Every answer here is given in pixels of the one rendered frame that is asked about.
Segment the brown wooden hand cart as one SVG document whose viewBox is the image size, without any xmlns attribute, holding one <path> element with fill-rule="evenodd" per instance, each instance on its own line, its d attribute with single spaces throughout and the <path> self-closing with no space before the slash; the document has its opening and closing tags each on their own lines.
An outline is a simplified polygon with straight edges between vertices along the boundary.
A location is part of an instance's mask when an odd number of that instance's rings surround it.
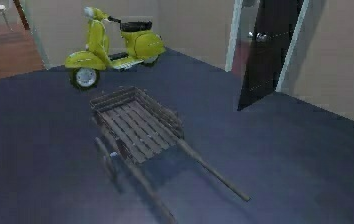
<svg viewBox="0 0 354 224">
<path fill-rule="evenodd" d="M 102 133 L 95 139 L 95 144 L 109 179 L 117 178 L 114 159 L 118 157 L 144 187 L 168 224 L 177 224 L 177 220 L 154 191 L 140 166 L 173 146 L 182 149 L 242 200 L 251 200 L 189 146 L 178 114 L 146 91 L 135 86 L 122 87 L 92 99 L 90 107 L 92 121 Z"/>
</svg>

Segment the yellow motor scooter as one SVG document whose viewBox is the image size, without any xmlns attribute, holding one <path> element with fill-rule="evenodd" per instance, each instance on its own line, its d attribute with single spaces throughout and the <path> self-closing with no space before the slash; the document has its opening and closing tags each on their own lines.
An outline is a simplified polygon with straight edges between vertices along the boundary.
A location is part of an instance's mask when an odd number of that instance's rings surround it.
<svg viewBox="0 0 354 224">
<path fill-rule="evenodd" d="M 153 67 L 166 52 L 162 37 L 152 31 L 151 21 L 123 22 L 96 7 L 85 7 L 84 14 L 88 18 L 85 49 L 70 54 L 64 62 L 70 69 L 69 81 L 75 89 L 95 88 L 100 72 L 106 69 L 125 71 L 136 65 Z M 119 24 L 125 51 L 109 54 L 105 21 Z"/>
</svg>

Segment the black room door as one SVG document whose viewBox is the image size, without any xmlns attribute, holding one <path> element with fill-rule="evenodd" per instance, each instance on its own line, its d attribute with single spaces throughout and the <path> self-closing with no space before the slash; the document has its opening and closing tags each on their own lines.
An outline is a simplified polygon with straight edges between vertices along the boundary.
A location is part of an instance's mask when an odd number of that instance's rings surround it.
<svg viewBox="0 0 354 224">
<path fill-rule="evenodd" d="M 266 42 L 251 39 L 238 101 L 238 111 L 273 93 L 304 0 L 260 0 L 252 32 L 267 34 Z"/>
</svg>

